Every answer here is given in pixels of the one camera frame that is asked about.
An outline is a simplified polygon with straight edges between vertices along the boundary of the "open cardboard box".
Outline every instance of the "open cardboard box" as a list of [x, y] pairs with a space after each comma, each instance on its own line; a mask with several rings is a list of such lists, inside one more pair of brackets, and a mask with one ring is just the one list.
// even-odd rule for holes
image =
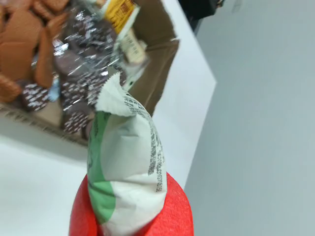
[[[133, 27], [138, 39], [148, 45], [146, 52], [150, 57], [150, 63], [129, 92], [152, 115], [162, 96], [179, 41], [175, 39], [172, 22], [161, 0], [135, 0], [135, 2], [141, 6], [141, 10]], [[67, 134], [60, 129], [62, 108], [59, 101], [50, 103], [43, 110], [33, 114], [0, 103], [0, 115], [84, 146], [88, 144], [81, 136]]]

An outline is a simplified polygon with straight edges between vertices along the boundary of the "white table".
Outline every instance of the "white table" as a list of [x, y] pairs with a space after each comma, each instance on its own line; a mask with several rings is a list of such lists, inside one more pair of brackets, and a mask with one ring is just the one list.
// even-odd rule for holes
[[[153, 118], [184, 187], [216, 82], [178, 2], [164, 3], [181, 45]], [[67, 235], [86, 158], [83, 147], [0, 118], [0, 235]]]

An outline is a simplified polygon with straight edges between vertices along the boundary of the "chocolate candy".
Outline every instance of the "chocolate candy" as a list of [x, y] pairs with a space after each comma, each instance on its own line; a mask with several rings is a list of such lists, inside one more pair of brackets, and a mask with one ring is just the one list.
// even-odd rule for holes
[[72, 50], [65, 50], [61, 55], [55, 56], [56, 69], [64, 76], [82, 76], [89, 70], [85, 64], [84, 59]]
[[107, 70], [103, 72], [94, 72], [87, 78], [89, 89], [87, 95], [88, 105], [95, 106], [98, 95], [103, 87], [103, 85], [108, 80]]
[[63, 130], [67, 133], [74, 134], [87, 125], [88, 116], [81, 111], [67, 114], [64, 117]]
[[38, 111], [48, 103], [48, 90], [37, 84], [28, 84], [22, 92], [22, 101], [28, 111]]
[[67, 110], [74, 103], [84, 101], [86, 97], [86, 85], [79, 82], [63, 82], [61, 85], [61, 96], [63, 109]]
[[84, 57], [96, 61], [99, 65], [107, 64], [113, 52], [117, 34], [112, 24], [99, 20], [87, 9], [73, 12], [68, 24], [66, 41], [70, 47]]

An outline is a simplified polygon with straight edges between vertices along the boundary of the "red foam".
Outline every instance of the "red foam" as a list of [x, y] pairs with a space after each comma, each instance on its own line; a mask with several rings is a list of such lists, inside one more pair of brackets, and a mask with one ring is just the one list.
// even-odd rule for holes
[[[97, 236], [96, 218], [88, 194], [87, 177], [83, 179], [74, 200], [70, 236]], [[136, 236], [193, 236], [189, 201], [179, 184], [167, 174], [167, 194], [162, 211]]]

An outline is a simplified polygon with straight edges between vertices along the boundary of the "snack wrapper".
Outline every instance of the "snack wrapper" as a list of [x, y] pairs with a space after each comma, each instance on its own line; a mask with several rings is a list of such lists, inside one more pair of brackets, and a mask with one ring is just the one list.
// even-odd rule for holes
[[132, 235], [162, 210], [163, 150], [151, 116], [114, 74], [102, 87], [89, 138], [88, 188], [104, 235]]
[[92, 4], [95, 12], [111, 22], [122, 40], [132, 27], [140, 7], [133, 0], [82, 0]]

